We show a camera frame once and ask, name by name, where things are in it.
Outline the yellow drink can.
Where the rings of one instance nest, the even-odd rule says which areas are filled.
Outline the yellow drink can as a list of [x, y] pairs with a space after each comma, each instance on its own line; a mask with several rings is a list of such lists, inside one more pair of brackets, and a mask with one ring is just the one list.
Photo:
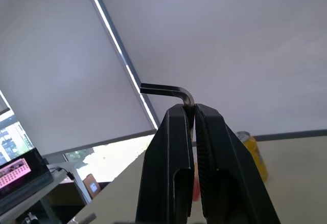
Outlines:
[[266, 168], [266, 165], [264, 163], [264, 160], [262, 158], [261, 152], [259, 150], [255, 138], [249, 132], [246, 131], [238, 131], [236, 132], [236, 136], [251, 153], [252, 158], [260, 173], [260, 176], [263, 182], [265, 182], [268, 178], [268, 170]]

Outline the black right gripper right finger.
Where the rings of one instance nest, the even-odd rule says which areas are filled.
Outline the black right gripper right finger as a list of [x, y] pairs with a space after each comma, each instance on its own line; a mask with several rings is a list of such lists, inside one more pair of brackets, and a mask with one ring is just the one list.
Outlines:
[[252, 155], [214, 108], [195, 108], [197, 163], [207, 224], [281, 224]]

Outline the grey roller blind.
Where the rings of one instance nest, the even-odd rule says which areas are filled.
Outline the grey roller blind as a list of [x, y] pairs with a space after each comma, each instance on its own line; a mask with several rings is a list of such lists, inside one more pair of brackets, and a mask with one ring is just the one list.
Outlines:
[[154, 133], [93, 0], [0, 0], [0, 91], [41, 155]]
[[139, 79], [234, 131], [327, 129], [327, 0], [102, 0]]

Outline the dark metal hex key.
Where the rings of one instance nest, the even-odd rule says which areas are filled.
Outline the dark metal hex key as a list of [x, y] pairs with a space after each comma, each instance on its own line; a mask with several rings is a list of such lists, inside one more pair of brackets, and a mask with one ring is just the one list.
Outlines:
[[195, 120], [195, 101], [193, 96], [185, 88], [178, 86], [160, 85], [141, 83], [140, 92], [146, 95], [156, 95], [165, 97], [174, 97], [182, 100], [182, 108], [184, 109], [189, 125], [191, 142], [194, 140], [194, 120]]

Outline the black laptop with pink screen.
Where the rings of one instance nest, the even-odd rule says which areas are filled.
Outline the black laptop with pink screen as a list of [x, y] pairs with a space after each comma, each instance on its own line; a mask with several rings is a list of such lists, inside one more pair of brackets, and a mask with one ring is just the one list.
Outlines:
[[0, 215], [50, 183], [53, 175], [36, 148], [0, 166]]

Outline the brown cardboard box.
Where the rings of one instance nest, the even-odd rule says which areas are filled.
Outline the brown cardboard box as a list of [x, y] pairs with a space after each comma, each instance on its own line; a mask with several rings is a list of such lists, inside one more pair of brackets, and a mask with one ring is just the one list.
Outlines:
[[91, 199], [94, 199], [101, 192], [101, 187], [92, 174], [87, 175], [83, 183]]

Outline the red object behind fingers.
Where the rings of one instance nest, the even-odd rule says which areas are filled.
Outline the red object behind fingers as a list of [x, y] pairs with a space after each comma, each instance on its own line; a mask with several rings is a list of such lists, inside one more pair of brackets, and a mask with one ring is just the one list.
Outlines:
[[193, 194], [192, 201], [198, 201], [200, 197], [200, 183], [199, 183], [199, 174], [198, 174], [198, 163], [194, 163], [194, 184], [193, 184]]

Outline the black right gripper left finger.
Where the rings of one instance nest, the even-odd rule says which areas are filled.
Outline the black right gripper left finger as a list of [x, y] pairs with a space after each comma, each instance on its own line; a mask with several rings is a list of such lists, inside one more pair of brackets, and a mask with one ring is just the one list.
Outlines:
[[191, 215], [194, 157], [181, 104], [166, 114], [145, 151], [135, 224], [186, 224]]

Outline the grey side desk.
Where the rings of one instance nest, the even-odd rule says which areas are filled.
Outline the grey side desk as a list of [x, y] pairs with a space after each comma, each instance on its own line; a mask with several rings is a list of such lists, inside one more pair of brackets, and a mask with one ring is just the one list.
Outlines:
[[41, 190], [37, 191], [35, 194], [18, 204], [16, 207], [10, 209], [6, 213], [0, 216], [0, 224], [9, 224], [14, 219], [18, 218], [20, 215], [23, 214], [24, 211], [32, 207], [35, 203], [40, 201], [43, 197], [45, 197], [48, 193], [50, 193], [55, 187], [57, 187], [62, 181], [67, 178], [67, 174], [64, 171], [67, 170], [68, 172], [73, 172], [76, 169], [77, 162], [64, 162], [59, 164], [51, 164], [48, 167], [61, 167], [63, 170], [55, 171], [52, 173], [53, 175], [53, 182], [49, 185], [43, 187]]

